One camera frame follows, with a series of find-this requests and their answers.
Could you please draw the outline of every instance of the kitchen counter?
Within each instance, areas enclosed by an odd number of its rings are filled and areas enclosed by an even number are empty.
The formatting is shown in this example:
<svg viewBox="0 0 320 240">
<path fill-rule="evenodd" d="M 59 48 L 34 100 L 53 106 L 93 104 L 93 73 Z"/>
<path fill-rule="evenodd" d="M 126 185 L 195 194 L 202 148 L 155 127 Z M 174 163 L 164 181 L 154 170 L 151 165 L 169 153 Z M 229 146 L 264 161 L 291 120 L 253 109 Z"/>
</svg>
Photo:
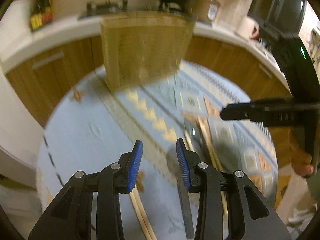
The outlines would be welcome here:
<svg viewBox="0 0 320 240">
<path fill-rule="evenodd" d="M 83 39 L 86 37 L 100 35 L 99 16 L 84 18 L 78 21 L 78 16 L 70 16 L 43 27 L 34 33 L 28 33 L 23 38 L 16 39 L 11 44 L 0 51 L 1 67 L 4 74 L 14 69 L 25 60 L 70 41 Z M 197 22 L 194 34 L 213 38 L 225 43 L 236 45 L 246 49 L 260 60 L 287 88 L 288 84 L 285 76 L 273 57 L 267 56 L 256 47 L 254 41 L 245 40 L 237 36 L 233 31 L 223 26 L 213 24 L 207 25 Z"/>
</svg>

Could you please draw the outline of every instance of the green led light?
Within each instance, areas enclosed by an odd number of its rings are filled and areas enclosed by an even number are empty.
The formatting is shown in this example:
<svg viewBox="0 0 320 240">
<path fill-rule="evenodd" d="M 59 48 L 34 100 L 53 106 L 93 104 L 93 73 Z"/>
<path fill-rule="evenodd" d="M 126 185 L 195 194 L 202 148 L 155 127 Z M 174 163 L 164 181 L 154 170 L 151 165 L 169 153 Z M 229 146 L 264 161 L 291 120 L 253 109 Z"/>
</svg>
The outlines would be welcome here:
<svg viewBox="0 0 320 240">
<path fill-rule="evenodd" d="M 301 54 L 304 56 L 304 58 L 306 58 L 306 55 L 304 54 L 304 50 L 302 47 L 300 47 L 300 50 L 301 50 Z"/>
</svg>

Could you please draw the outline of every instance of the metal pivot screw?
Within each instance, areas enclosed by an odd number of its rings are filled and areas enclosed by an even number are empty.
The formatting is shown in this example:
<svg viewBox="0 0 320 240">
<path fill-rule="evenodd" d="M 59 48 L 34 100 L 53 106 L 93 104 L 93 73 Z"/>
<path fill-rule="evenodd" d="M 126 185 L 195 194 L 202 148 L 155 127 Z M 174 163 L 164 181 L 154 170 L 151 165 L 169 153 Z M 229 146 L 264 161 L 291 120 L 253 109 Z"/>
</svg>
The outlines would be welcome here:
<svg viewBox="0 0 320 240">
<path fill-rule="evenodd" d="M 75 177 L 79 179 L 79 178 L 82 178 L 83 175 L 84 175 L 83 171 L 77 171 L 75 174 Z"/>
<path fill-rule="evenodd" d="M 236 171 L 235 172 L 235 175 L 238 177 L 238 178 L 242 178 L 244 176 L 244 173 L 242 171 Z"/>
<path fill-rule="evenodd" d="M 121 165 L 119 163 L 113 163 L 111 165 L 111 169 L 113 169 L 113 170 L 118 170 L 118 169 L 120 169 L 120 167 L 121 167 Z"/>
<path fill-rule="evenodd" d="M 199 163 L 198 166 L 201 169 L 206 169 L 208 167 L 208 165 L 206 163 Z"/>
</svg>

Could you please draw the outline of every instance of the finger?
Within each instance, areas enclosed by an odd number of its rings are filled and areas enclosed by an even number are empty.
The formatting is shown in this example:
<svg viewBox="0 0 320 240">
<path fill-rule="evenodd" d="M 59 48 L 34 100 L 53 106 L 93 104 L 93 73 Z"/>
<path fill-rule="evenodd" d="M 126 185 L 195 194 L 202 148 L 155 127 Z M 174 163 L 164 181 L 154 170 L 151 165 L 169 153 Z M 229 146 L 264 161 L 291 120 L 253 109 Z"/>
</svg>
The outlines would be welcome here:
<svg viewBox="0 0 320 240">
<path fill-rule="evenodd" d="M 312 156 L 299 148 L 291 152 L 291 161 L 300 164 L 310 164 Z"/>
<path fill-rule="evenodd" d="M 289 147 L 295 151 L 299 148 L 299 143 L 298 140 L 296 138 L 296 136 L 294 135 L 294 132 L 292 129 L 289 129 L 289 133 L 288 133 L 288 141 L 289 141 Z"/>
<path fill-rule="evenodd" d="M 311 175 L 313 173 L 313 166 L 311 164 L 291 163 L 294 172 L 302 177 Z"/>
</svg>

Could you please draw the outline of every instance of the pot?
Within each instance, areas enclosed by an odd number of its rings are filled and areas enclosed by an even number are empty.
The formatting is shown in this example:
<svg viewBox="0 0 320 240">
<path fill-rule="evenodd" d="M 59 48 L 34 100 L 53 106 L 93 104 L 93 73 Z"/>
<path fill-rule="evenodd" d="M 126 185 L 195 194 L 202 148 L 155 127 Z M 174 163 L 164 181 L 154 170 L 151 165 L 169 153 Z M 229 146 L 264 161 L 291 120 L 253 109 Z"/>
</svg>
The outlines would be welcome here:
<svg viewBox="0 0 320 240">
<path fill-rule="evenodd" d="M 220 8 L 218 0 L 189 0 L 188 12 L 197 20 L 211 23 L 217 17 Z"/>
</svg>

